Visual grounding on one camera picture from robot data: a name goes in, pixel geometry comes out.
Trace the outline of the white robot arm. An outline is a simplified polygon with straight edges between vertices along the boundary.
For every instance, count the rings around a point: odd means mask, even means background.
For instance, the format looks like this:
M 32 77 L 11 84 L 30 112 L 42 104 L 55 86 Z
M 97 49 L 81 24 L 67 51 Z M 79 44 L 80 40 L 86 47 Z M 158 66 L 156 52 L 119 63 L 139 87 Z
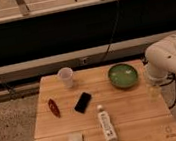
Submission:
M 160 86 L 171 72 L 176 74 L 176 34 L 169 35 L 145 50 L 147 63 L 144 78 L 149 95 L 154 99 L 161 94 Z

